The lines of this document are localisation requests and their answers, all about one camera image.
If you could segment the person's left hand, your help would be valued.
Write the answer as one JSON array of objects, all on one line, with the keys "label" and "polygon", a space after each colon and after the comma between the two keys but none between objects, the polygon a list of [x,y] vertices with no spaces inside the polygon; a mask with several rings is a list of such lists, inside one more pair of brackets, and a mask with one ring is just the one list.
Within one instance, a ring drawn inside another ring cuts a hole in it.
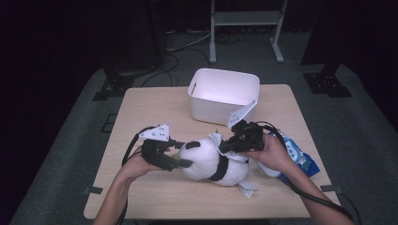
[{"label": "person's left hand", "polygon": [[139,146],[122,166],[119,173],[128,181],[134,181],[147,173],[160,170],[161,168],[145,161],[142,157],[142,147]]}]

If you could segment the panda plush toy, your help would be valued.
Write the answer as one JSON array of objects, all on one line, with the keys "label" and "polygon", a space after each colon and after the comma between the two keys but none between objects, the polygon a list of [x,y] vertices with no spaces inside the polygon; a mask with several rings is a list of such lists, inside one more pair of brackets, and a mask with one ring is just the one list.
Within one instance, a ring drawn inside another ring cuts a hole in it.
[{"label": "panda plush toy", "polygon": [[240,192],[247,198],[251,198],[253,192],[258,190],[258,187],[248,180],[249,159],[241,162],[222,156],[209,137],[184,143],[173,158],[177,161],[192,161],[189,168],[178,168],[192,180],[209,180],[222,187],[239,186]]}]

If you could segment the black floor frame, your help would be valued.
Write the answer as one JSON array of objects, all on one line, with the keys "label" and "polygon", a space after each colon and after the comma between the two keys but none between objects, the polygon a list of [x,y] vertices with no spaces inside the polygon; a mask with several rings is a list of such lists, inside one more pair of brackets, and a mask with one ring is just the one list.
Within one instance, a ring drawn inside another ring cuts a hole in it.
[{"label": "black floor frame", "polygon": [[107,116],[104,124],[102,125],[100,132],[101,133],[111,133],[112,130],[113,130],[113,127],[115,125],[116,118],[117,118],[117,114],[116,113],[110,113]]}]

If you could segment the black stand base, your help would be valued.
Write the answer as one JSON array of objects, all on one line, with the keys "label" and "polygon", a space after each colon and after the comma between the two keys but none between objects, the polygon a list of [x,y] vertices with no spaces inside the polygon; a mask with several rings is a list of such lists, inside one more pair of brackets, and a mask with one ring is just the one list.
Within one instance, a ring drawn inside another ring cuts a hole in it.
[{"label": "black stand base", "polygon": [[106,79],[101,89],[93,96],[93,101],[105,101],[108,98],[123,97],[134,83],[132,75],[122,75],[113,68],[105,67]]},{"label": "black stand base", "polygon": [[343,86],[336,77],[339,66],[339,63],[326,63],[320,72],[303,74],[313,94],[325,94],[330,98],[352,97],[348,88]]}]

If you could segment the person's right hand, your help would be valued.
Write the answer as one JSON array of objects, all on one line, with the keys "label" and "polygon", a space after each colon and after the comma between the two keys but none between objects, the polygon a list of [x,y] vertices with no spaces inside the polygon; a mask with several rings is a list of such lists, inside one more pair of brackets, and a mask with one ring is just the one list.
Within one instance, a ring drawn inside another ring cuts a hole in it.
[{"label": "person's right hand", "polygon": [[281,173],[286,173],[289,169],[296,166],[276,137],[264,134],[263,143],[265,146],[262,151],[252,150],[243,152],[242,155],[253,158],[264,164],[266,167]]}]

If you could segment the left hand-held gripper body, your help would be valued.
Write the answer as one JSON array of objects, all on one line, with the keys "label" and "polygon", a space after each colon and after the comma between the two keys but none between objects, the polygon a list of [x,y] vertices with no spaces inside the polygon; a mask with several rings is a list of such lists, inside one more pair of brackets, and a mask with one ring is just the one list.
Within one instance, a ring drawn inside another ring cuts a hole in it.
[{"label": "left hand-held gripper body", "polygon": [[167,124],[157,127],[146,127],[139,132],[144,138],[142,157],[151,165],[171,172],[177,167],[177,160],[165,154],[166,150],[174,147],[177,141],[170,138],[170,128]]}]

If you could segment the white wet wipe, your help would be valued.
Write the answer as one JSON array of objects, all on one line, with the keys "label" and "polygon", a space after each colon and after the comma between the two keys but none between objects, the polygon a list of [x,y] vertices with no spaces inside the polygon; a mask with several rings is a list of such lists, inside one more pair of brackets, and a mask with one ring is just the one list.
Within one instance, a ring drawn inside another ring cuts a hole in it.
[{"label": "white wet wipe", "polygon": [[222,143],[222,138],[223,135],[220,133],[210,133],[209,138],[215,143],[217,151],[224,157],[227,157],[229,159],[235,160],[235,161],[241,161],[241,162],[246,162],[248,160],[247,157],[244,157],[238,153],[235,153],[233,151],[228,151],[226,153],[223,153],[221,151],[221,143]]}]

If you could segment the white plastic bin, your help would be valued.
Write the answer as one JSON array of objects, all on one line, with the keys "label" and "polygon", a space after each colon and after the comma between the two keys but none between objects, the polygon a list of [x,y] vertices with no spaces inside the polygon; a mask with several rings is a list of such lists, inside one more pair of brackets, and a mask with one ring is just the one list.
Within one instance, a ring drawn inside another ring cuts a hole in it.
[{"label": "white plastic bin", "polygon": [[253,120],[259,97],[259,78],[253,74],[200,68],[191,79],[188,95],[194,119],[231,127]]}]

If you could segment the blue wet wipes pack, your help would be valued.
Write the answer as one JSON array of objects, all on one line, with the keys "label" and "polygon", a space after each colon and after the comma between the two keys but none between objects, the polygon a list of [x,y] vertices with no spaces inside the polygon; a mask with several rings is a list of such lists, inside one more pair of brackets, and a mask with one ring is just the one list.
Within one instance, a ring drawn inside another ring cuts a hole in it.
[{"label": "blue wet wipes pack", "polygon": [[[315,161],[308,154],[303,152],[291,138],[281,133],[278,129],[276,131],[270,131],[269,134],[283,140],[288,155],[308,177],[312,177],[320,172]],[[260,162],[258,162],[258,166],[262,174],[277,178],[284,184],[288,184],[287,178],[282,172],[272,170]]]}]

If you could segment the white metal stand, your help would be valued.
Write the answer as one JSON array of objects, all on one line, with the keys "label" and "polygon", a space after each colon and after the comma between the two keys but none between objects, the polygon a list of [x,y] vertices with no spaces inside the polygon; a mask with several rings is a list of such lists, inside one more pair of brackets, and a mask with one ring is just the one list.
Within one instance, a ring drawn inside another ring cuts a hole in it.
[{"label": "white metal stand", "polygon": [[252,25],[275,25],[274,35],[269,39],[270,45],[278,63],[283,63],[284,58],[278,41],[282,31],[283,20],[288,5],[288,0],[283,0],[279,10],[273,11],[237,11],[217,12],[215,0],[211,0],[210,10],[210,41],[209,41],[209,62],[217,62],[216,28],[220,26],[252,26]]}]

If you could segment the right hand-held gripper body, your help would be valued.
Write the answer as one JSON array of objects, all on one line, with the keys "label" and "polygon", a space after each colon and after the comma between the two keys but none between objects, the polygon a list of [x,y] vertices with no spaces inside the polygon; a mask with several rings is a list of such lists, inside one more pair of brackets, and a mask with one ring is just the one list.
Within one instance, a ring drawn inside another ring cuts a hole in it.
[{"label": "right hand-held gripper body", "polygon": [[257,102],[252,103],[230,113],[227,126],[233,132],[233,136],[227,141],[239,143],[242,146],[241,152],[251,150],[262,150],[263,129],[254,122],[247,122],[245,117],[254,109]]}]

